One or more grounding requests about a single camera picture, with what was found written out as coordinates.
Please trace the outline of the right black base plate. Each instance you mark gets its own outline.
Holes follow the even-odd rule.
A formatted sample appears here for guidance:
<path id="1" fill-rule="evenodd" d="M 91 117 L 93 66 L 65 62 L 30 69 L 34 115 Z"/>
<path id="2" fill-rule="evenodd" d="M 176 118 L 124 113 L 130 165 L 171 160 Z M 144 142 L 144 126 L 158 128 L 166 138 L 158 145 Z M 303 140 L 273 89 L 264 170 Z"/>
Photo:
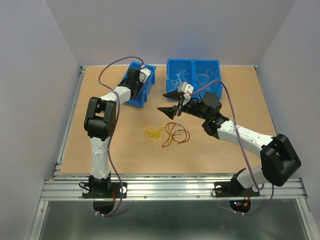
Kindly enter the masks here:
<path id="1" fill-rule="evenodd" d="M 255 192 L 251 188 L 243 188 L 236 182 L 218 181 L 214 183 L 211 195 L 216 198 L 259 197 L 260 192 Z"/>

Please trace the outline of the small blue bin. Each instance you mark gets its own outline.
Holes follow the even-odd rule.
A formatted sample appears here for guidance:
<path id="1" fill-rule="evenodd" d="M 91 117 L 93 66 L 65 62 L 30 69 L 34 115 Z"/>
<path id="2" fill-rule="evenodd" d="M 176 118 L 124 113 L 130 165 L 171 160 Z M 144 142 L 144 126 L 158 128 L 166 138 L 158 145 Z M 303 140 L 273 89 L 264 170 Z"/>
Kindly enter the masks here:
<path id="1" fill-rule="evenodd" d="M 126 101 L 125 104 L 131 105 L 138 108 L 143 108 L 144 104 L 148 100 L 148 95 L 151 88 L 156 82 L 156 66 L 146 64 L 140 73 L 140 83 L 134 81 L 137 77 L 137 72 L 141 68 L 141 63 L 132 61 L 122 79 L 119 86 L 128 87 L 132 84 L 135 89 L 133 91 L 134 96 L 130 100 Z"/>

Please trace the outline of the aluminium rail frame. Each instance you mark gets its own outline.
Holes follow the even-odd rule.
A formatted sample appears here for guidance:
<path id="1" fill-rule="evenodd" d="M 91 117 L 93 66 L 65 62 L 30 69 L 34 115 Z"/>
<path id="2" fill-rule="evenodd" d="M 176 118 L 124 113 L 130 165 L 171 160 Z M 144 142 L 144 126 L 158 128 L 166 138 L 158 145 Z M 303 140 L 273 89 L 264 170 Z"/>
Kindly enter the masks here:
<path id="1" fill-rule="evenodd" d="M 31 238 L 33 240 L 317 240 L 320 232 L 307 204 L 302 178 L 283 187 L 267 184 L 251 199 L 258 214 L 230 210 L 227 198 L 211 191 L 246 166 L 238 146 L 208 136 L 199 118 L 182 115 L 190 140 L 169 148 L 145 140 L 144 127 L 169 119 L 158 107 L 167 70 L 159 65 L 155 85 L 143 108 L 121 107 L 111 143 L 111 157 L 127 197 L 116 215 L 94 213 L 93 201 L 84 199 L 79 182 L 91 170 L 91 146 L 84 131 L 88 100 L 103 96 L 123 78 L 127 67 L 86 66 L 80 75 L 75 104 L 53 176 L 44 182 Z"/>

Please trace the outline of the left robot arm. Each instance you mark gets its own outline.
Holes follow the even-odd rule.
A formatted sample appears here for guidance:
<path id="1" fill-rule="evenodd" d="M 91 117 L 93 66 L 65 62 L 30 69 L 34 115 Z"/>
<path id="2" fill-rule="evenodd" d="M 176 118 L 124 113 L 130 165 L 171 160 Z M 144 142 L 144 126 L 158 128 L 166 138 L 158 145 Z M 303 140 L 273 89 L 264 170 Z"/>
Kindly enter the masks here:
<path id="1" fill-rule="evenodd" d="M 147 67 L 129 68 L 115 89 L 101 97 L 91 97 L 84 119 L 84 130 L 91 144 L 92 168 L 88 182 L 80 183 L 83 198 L 105 198 L 111 193 L 109 167 L 110 140 L 116 129 L 116 111 L 136 97 L 152 71 Z"/>

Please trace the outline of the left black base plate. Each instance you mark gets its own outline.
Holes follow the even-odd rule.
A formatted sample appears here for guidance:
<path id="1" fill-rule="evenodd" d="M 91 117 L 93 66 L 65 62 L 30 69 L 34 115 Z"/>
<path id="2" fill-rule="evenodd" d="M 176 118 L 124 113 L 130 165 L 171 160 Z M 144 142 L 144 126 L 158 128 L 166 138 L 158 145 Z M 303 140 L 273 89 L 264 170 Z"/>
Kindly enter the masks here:
<path id="1" fill-rule="evenodd" d="M 82 189 L 83 199 L 119 199 L 127 197 L 127 183 L 124 182 L 121 187 L 119 182 L 111 182 L 110 190 L 103 189 L 100 186 L 92 186 L 88 182 L 81 181 L 79 187 Z"/>

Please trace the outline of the middle blue bin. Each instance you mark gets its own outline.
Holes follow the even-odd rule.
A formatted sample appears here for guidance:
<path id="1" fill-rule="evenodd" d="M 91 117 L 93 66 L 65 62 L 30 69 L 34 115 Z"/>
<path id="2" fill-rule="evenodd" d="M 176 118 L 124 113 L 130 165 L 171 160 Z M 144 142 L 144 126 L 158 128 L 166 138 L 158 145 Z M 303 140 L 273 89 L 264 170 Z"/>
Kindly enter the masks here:
<path id="1" fill-rule="evenodd" d="M 168 58 L 166 64 L 166 92 L 178 89 L 182 82 L 191 84 L 196 88 L 194 76 L 194 62 L 186 58 Z"/>

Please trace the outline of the right blue bin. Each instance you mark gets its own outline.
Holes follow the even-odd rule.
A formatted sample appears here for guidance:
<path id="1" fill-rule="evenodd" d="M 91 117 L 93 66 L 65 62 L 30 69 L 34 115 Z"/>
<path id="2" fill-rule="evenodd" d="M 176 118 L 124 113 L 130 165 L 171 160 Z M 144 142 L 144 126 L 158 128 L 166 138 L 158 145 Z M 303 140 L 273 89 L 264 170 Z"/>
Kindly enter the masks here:
<path id="1" fill-rule="evenodd" d="M 220 62 L 217 59 L 195 59 L 195 82 L 196 86 L 194 91 L 206 86 L 208 83 L 219 80 L 222 81 L 221 71 L 220 71 Z M 223 86 L 219 82 L 215 82 L 210 86 L 206 87 L 204 90 L 196 94 L 195 96 L 199 99 L 202 98 L 205 93 L 214 93 L 217 95 L 220 100 L 222 97 Z"/>

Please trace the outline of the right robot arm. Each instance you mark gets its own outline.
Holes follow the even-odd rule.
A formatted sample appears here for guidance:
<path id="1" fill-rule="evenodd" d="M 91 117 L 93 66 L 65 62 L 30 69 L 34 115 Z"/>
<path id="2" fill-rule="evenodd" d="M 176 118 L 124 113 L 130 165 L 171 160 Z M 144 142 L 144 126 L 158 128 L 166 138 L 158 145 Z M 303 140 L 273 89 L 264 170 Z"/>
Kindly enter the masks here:
<path id="1" fill-rule="evenodd" d="M 260 158 L 260 166 L 241 169 L 231 180 L 219 183 L 213 190 L 215 197 L 242 197 L 254 185 L 267 183 L 281 187 L 301 167 L 287 136 L 280 133 L 277 136 L 264 135 L 235 125 L 220 113 L 222 103 L 215 93 L 206 92 L 198 99 L 174 90 L 163 96 L 178 102 L 172 107 L 158 108 L 170 119 L 181 113 L 201 118 L 204 120 L 202 128 L 209 136 L 238 145 L 243 153 L 249 151 Z"/>

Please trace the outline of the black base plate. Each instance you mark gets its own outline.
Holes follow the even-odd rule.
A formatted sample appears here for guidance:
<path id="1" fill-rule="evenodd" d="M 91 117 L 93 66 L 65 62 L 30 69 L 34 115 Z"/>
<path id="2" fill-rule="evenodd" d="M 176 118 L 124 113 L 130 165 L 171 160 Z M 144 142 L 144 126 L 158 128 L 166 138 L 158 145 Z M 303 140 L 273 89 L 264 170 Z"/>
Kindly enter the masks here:
<path id="1" fill-rule="evenodd" d="M 218 181 L 214 183 L 211 195 L 216 198 L 259 197 L 260 192 L 255 192 L 251 188 L 243 188 L 236 182 Z"/>
<path id="2" fill-rule="evenodd" d="M 81 181 L 79 187 L 82 189 L 83 199 L 119 199 L 127 197 L 127 183 L 124 182 L 121 187 L 119 182 L 111 182 L 110 190 L 103 189 L 100 186 L 92 186 L 88 182 Z"/>

